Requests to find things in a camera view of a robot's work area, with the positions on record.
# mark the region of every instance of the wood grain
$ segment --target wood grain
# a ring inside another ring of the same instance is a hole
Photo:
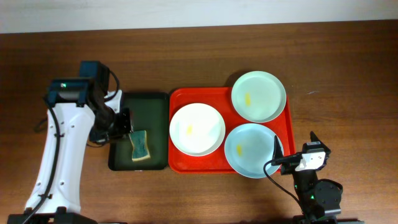
[[[41,96],[51,79],[100,60],[124,91],[231,85],[277,76],[290,98],[297,149],[315,131],[331,150],[320,178],[344,185],[339,218],[398,220],[398,21],[0,35],[0,222],[21,213],[39,171]],[[82,214],[100,222],[237,223],[300,210],[268,180],[240,175],[113,172],[108,146],[87,148]],[[292,178],[275,176],[293,191]]]

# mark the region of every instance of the white plate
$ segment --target white plate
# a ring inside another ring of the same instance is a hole
[[[261,124],[242,124],[233,129],[225,140],[225,157],[239,174],[250,178],[264,178],[264,164],[274,154],[275,133]],[[279,140],[282,153],[283,145]],[[267,165],[269,175],[279,166]]]
[[[241,76],[232,88],[232,104],[244,119],[256,123],[272,121],[285,108],[283,84],[267,72],[249,72]]]
[[[220,113],[203,103],[192,103],[179,109],[170,122],[174,146],[189,156],[214,152],[225,137],[225,123]]]

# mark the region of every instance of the sponge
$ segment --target sponge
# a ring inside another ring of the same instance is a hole
[[[129,134],[132,144],[133,162],[143,161],[150,158],[148,145],[147,145],[147,131],[134,131]]]

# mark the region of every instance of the tray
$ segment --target tray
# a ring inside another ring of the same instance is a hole
[[[169,95],[167,93],[125,93],[123,106],[132,112],[134,130],[146,130],[150,159],[133,162],[130,139],[111,144],[108,167],[119,170],[161,170],[167,166]]]
[[[170,97],[169,122],[173,115],[183,106],[190,103],[205,103],[214,107],[225,121],[226,134],[221,146],[213,153],[193,157],[180,152],[169,137],[169,166],[181,174],[226,174],[236,173],[228,164],[224,154],[224,142],[235,127],[250,123],[246,121],[235,111],[231,101],[230,87],[217,88],[181,88],[175,90]],[[289,101],[283,112],[274,120],[262,123],[273,130],[284,147],[284,155],[288,156],[295,153],[292,121],[290,117]]]

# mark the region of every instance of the dark green tray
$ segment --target dark green tray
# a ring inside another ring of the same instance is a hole
[[[111,144],[108,166],[119,170],[161,170],[167,166],[169,138],[169,95],[167,93],[125,93],[123,107],[132,111],[135,131],[147,131],[150,159],[133,162],[132,146],[126,138]]]

